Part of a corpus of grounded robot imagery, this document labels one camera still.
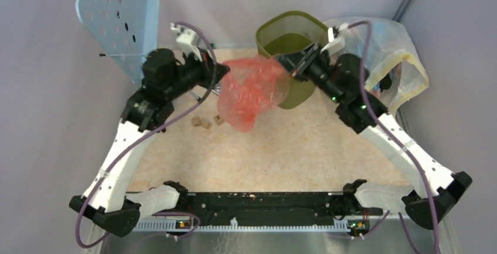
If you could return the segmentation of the red plastic trash bag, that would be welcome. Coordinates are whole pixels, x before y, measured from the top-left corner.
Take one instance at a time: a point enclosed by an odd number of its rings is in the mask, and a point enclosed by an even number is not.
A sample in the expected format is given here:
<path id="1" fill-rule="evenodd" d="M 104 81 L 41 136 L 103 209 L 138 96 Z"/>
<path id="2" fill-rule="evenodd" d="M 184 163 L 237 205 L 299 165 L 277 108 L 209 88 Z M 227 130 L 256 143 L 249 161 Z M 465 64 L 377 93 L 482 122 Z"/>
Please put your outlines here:
<path id="1" fill-rule="evenodd" d="M 220 81 L 218 113 L 237 131 L 251 131 L 260 114 L 278 107 L 286 99 L 290 76 L 271 57 L 243 57 L 223 64 L 230 71 Z"/>

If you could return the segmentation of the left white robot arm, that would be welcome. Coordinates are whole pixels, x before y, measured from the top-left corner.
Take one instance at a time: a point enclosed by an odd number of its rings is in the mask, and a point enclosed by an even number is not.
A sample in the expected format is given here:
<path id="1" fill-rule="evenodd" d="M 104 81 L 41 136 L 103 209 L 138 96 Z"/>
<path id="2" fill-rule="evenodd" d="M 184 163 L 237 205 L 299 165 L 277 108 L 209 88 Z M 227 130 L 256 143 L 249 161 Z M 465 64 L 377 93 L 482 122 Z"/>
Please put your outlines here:
<path id="1" fill-rule="evenodd" d="M 202 50 L 188 53 L 179 62 L 170 49 L 156 49 L 147 55 L 141 87 L 127 100 L 114 142 L 91 185 L 69 203 L 83 218 L 105 234 L 124 237 L 137 223 L 158 212 L 180 215 L 187 210 L 186 188 L 168 181 L 150 190 L 127 194 L 141 158 L 158 133 L 163 133 L 179 116 L 173 116 L 173 102 L 196 86 L 213 90 L 229 67 Z"/>

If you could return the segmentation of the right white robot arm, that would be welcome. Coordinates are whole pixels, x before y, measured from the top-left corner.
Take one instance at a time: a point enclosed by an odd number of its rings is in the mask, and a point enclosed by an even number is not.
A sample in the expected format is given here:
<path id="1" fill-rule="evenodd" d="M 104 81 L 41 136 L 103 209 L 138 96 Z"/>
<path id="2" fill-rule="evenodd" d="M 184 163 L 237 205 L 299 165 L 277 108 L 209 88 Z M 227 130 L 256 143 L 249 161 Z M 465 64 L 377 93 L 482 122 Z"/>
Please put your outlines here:
<path id="1" fill-rule="evenodd" d="M 317 44 L 275 59 L 299 81 L 313 82 L 336 103 L 336 115 L 357 135 L 378 148 L 408 179 L 408 185 L 380 185 L 356 180 L 343 188 L 351 214 L 366 208 L 400 212 L 418 226 L 433 230 L 461 199 L 472 178 L 453 172 L 429 155 L 398 124 L 386 106 L 366 92 L 368 75 L 359 56 L 346 53 L 335 63 Z"/>

